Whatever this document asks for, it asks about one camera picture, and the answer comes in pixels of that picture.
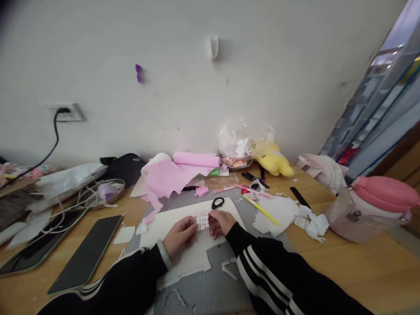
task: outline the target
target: black pouch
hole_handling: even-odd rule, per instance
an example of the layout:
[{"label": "black pouch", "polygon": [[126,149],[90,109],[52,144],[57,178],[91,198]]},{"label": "black pouch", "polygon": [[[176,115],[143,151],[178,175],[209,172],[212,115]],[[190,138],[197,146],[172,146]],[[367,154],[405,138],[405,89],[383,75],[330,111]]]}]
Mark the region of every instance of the black pouch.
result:
[{"label": "black pouch", "polygon": [[108,166],[108,170],[101,178],[122,179],[126,182],[126,187],[137,183],[141,176],[141,169],[146,163],[134,153],[128,153],[122,157],[102,157],[99,159],[103,165]]}]

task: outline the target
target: green item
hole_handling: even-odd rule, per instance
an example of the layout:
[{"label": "green item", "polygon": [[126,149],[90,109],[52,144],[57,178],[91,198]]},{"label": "green item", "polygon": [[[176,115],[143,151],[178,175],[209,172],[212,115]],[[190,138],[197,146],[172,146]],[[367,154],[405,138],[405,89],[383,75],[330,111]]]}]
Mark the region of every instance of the green item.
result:
[{"label": "green item", "polygon": [[216,176],[216,175],[219,175],[219,168],[215,168],[209,174],[209,176]]}]

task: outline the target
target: black sleeve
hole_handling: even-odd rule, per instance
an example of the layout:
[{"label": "black sleeve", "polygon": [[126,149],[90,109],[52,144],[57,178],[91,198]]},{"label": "black sleeve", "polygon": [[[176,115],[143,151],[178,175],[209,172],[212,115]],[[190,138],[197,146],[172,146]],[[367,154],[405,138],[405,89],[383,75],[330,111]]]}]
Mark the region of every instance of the black sleeve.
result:
[{"label": "black sleeve", "polygon": [[38,314],[144,314],[156,297],[156,280],[166,271],[157,245],[140,248],[101,279],[54,298]]},{"label": "black sleeve", "polygon": [[226,239],[258,314],[372,314],[282,242],[255,238],[238,223]]}]

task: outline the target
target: clear plastic container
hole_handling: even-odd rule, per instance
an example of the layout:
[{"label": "clear plastic container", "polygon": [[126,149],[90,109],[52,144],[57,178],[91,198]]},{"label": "clear plastic container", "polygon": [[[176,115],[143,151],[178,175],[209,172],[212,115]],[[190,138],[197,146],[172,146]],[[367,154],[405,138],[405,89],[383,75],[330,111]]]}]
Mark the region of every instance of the clear plastic container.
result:
[{"label": "clear plastic container", "polygon": [[348,189],[339,191],[339,196],[324,214],[335,233],[355,243],[367,242],[411,219],[410,211],[398,213],[379,209]]}]

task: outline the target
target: hand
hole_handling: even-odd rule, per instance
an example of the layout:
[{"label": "hand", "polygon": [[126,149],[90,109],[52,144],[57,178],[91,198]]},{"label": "hand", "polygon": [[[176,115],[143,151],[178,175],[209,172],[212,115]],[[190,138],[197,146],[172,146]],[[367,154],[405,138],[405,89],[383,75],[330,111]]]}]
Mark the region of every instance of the hand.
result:
[{"label": "hand", "polygon": [[218,238],[219,235],[226,236],[235,223],[235,218],[229,212],[211,211],[209,213],[210,236],[213,236],[213,239]]},{"label": "hand", "polygon": [[175,223],[163,240],[163,246],[174,264],[178,255],[182,253],[184,245],[190,248],[194,244],[198,224],[193,217],[185,217]]}]

